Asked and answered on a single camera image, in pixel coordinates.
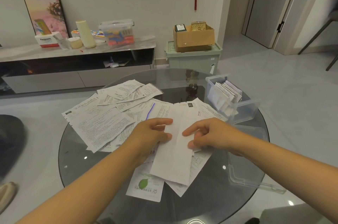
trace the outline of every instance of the person's right hand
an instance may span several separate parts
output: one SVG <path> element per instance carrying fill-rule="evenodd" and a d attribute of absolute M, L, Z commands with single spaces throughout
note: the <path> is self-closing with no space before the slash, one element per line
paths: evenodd
<path fill-rule="evenodd" d="M 245 133 L 217 118 L 197 121 L 182 132 L 183 136 L 195 133 L 194 140 L 188 143 L 190 149 L 212 146 L 236 153 L 236 145 L 244 140 Z"/>

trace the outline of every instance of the cream-colored bottle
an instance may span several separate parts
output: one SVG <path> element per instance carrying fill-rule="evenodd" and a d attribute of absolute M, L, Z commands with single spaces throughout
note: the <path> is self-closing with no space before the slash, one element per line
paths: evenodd
<path fill-rule="evenodd" d="M 79 29 L 83 45 L 88 49 L 94 48 L 96 46 L 96 42 L 94 40 L 92 33 L 90 32 L 87 21 L 84 20 L 76 21 L 76 25 L 77 28 Z"/>

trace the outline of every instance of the forearm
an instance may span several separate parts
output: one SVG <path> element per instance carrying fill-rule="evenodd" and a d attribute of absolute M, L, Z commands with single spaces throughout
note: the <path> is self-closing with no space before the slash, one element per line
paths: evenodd
<path fill-rule="evenodd" d="M 338 168 L 248 135 L 236 151 L 267 175 L 338 223 Z"/>
<path fill-rule="evenodd" d="M 137 152 L 132 150 L 121 146 L 18 224 L 92 224 L 137 167 Z"/>

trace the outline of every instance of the door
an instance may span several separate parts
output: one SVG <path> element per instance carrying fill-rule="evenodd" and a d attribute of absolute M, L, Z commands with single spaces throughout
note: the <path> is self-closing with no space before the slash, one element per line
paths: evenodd
<path fill-rule="evenodd" d="M 290 0 L 250 0 L 244 34 L 271 48 Z"/>

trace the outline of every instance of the chair leg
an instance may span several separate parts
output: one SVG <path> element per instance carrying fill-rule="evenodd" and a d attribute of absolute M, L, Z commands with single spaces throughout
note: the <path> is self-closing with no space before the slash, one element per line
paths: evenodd
<path fill-rule="evenodd" d="M 336 55 L 336 57 L 332 60 L 332 62 L 328 65 L 328 67 L 326 68 L 326 71 L 330 70 L 330 68 L 332 67 L 332 65 L 334 65 L 338 60 L 338 54 Z"/>
<path fill-rule="evenodd" d="M 304 50 L 306 50 L 306 48 L 323 32 L 323 30 L 325 30 L 330 23 L 332 23 L 332 19 L 329 19 L 324 25 L 323 27 L 312 37 L 312 39 L 305 45 L 305 47 L 302 48 L 302 50 L 298 53 L 298 55 L 302 54 L 302 52 Z"/>

